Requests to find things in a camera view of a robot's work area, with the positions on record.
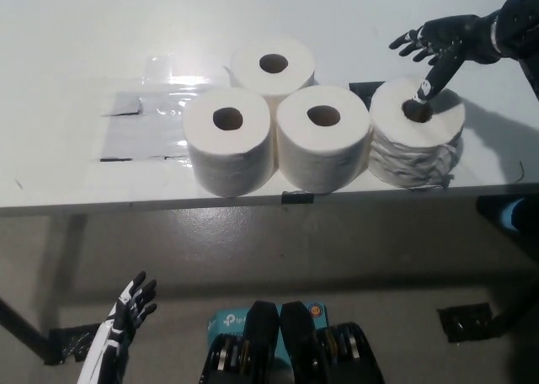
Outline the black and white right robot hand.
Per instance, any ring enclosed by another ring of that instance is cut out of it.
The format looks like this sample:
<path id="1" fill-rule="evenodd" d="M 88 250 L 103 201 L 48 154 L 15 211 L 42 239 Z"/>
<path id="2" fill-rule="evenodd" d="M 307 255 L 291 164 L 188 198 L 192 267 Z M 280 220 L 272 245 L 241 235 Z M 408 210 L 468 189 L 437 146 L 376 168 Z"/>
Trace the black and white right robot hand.
<path id="1" fill-rule="evenodd" d="M 418 109 L 433 99 L 460 69 L 464 61 L 493 64 L 502 54 L 495 40 L 498 14 L 485 17 L 457 15 L 434 19 L 396 38 L 389 48 L 400 56 L 414 53 L 413 61 L 429 58 L 430 72 L 405 109 Z"/>

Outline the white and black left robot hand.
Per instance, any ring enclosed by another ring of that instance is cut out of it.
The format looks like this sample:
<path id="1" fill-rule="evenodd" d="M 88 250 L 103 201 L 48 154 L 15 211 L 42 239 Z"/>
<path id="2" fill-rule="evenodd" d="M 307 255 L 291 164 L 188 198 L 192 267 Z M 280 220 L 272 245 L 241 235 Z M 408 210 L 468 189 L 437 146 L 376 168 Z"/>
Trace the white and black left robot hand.
<path id="1" fill-rule="evenodd" d="M 122 383 L 129 360 L 129 348 L 137 330 L 156 311 L 157 282 L 146 280 L 142 271 L 115 300 L 107 318 L 99 325 L 90 345 L 78 384 Z"/>

